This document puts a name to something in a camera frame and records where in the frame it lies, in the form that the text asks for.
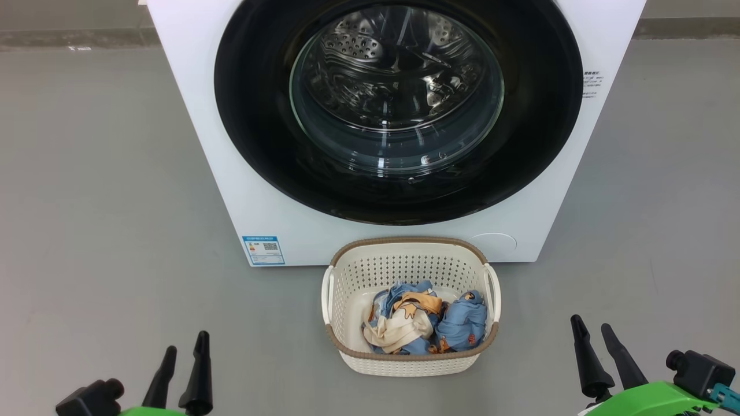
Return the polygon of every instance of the wall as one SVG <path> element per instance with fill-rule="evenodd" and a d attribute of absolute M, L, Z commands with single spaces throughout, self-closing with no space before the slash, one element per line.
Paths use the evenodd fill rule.
<path fill-rule="evenodd" d="M 137 0 L 0 0 L 0 31 L 151 26 Z"/>
<path fill-rule="evenodd" d="M 642 17 L 740 17 L 740 0 L 647 0 Z"/>
<path fill-rule="evenodd" d="M 642 17 L 651 19 L 740 17 L 740 0 L 647 2 Z M 136 0 L 0 0 L 0 31 L 151 27 L 152 20 L 147 8 L 136 3 Z"/>

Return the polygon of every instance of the washing machine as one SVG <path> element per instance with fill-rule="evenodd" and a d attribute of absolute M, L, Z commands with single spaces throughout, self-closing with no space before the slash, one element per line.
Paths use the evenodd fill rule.
<path fill-rule="evenodd" d="M 535 261 L 645 0 L 149 0 L 253 266 L 347 243 Z"/>

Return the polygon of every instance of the door glass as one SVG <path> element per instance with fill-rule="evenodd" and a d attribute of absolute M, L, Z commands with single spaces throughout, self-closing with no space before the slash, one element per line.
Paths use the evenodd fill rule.
<path fill-rule="evenodd" d="M 503 77 L 461 23 L 376 6 L 324 27 L 300 51 L 290 96 L 308 137 L 344 166 L 412 178 L 444 169 L 494 125 Z"/>

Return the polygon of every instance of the basket rim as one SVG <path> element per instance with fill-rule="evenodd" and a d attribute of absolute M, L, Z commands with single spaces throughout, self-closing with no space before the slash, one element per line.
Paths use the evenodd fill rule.
<path fill-rule="evenodd" d="M 340 258 L 345 255 L 348 251 L 352 249 L 356 249 L 358 247 L 362 246 L 373 246 L 373 245 L 380 245 L 380 244 L 395 244 L 395 243 L 433 243 L 433 244 L 450 244 L 455 246 L 461 246 L 463 248 L 466 248 L 473 252 L 473 254 L 478 257 L 481 264 L 488 263 L 488 259 L 485 258 L 485 255 L 478 249 L 478 247 L 475 247 L 473 244 L 470 244 L 467 241 L 460 240 L 457 238 L 448 238 L 448 237 L 425 237 L 425 236 L 405 236 L 405 237 L 382 237 L 382 238 L 367 238 L 365 240 L 358 240 L 354 241 L 352 243 L 349 243 L 339 249 L 337 251 L 337 254 L 334 255 L 332 258 L 332 262 L 330 263 L 330 266 L 337 266 L 337 263 L 339 262 Z M 487 349 L 496 338 L 496 335 L 499 331 L 499 323 L 498 321 L 495 321 L 491 325 L 491 332 L 488 334 L 488 337 L 483 340 L 483 342 L 473 348 L 469 349 L 468 351 L 461 351 L 461 352 L 448 352 L 445 354 L 432 354 L 432 355 L 393 355 L 393 354 L 375 354 L 370 352 L 360 352 L 355 351 L 353 349 L 348 348 L 343 343 L 339 341 L 336 334 L 334 333 L 334 328 L 332 328 L 332 325 L 330 323 L 326 324 L 326 332 L 329 334 L 329 339 L 332 340 L 332 343 L 334 346 L 337 347 L 343 354 L 348 355 L 349 357 L 353 358 L 359 358 L 363 360 L 375 360 L 375 361 L 405 361 L 405 362 L 415 362 L 415 361 L 439 361 L 439 360 L 454 360 L 456 358 L 469 358 L 473 357 L 475 355 L 480 354 L 483 352 L 483 350 Z"/>
<path fill-rule="evenodd" d="M 339 339 L 337 339 L 336 334 L 334 333 L 334 328 L 332 328 L 332 325 L 330 323 L 326 324 L 326 333 L 329 334 L 329 339 L 332 340 L 332 343 L 334 346 L 339 349 L 340 352 L 353 357 L 353 358 L 360 358 L 363 360 L 375 360 L 375 361 L 405 361 L 405 362 L 415 362 L 415 361 L 440 361 L 440 360 L 454 360 L 456 358 L 469 358 L 473 357 L 475 355 L 480 354 L 488 348 L 496 338 L 496 335 L 499 331 L 499 323 L 494 322 L 491 325 L 491 333 L 488 334 L 488 337 L 483 340 L 483 342 L 473 348 L 469 349 L 468 351 L 460 351 L 460 352 L 447 352 L 445 354 L 430 354 L 430 355 L 393 355 L 393 354 L 375 354 L 373 352 L 360 352 L 355 351 L 353 349 L 348 348 L 343 343 L 339 342 Z"/>
<path fill-rule="evenodd" d="M 339 259 L 345 255 L 349 250 L 356 249 L 358 247 L 362 246 L 375 246 L 375 245 L 381 245 L 381 244 L 395 244 L 395 243 L 433 243 L 433 244 L 450 244 L 454 246 L 461 246 L 463 248 L 466 248 L 473 252 L 473 254 L 478 257 L 480 262 L 488 263 L 488 259 L 485 258 L 485 255 L 478 249 L 478 247 L 475 247 L 473 244 L 470 244 L 467 241 L 460 240 L 458 238 L 448 238 L 448 237 L 423 237 L 423 236 L 411 236 L 411 237 L 381 237 L 381 238 L 367 238 L 365 240 L 357 240 L 353 241 L 341 249 L 337 251 L 337 254 L 334 255 L 332 258 L 332 262 L 329 263 L 331 266 L 337 266 L 337 262 Z"/>

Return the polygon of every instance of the laundry basket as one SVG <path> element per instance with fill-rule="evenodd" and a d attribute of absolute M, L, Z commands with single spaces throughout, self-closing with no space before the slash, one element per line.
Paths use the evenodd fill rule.
<path fill-rule="evenodd" d="M 363 310 L 380 290 L 396 282 L 430 280 L 434 291 L 452 302 L 476 289 L 488 307 L 485 338 L 476 348 L 435 355 L 386 355 L 370 349 L 362 334 Z M 453 238 L 397 237 L 361 240 L 332 259 L 321 285 L 326 331 L 354 371 L 391 377 L 422 377 L 461 372 L 496 337 L 501 290 L 493 268 L 472 244 Z"/>

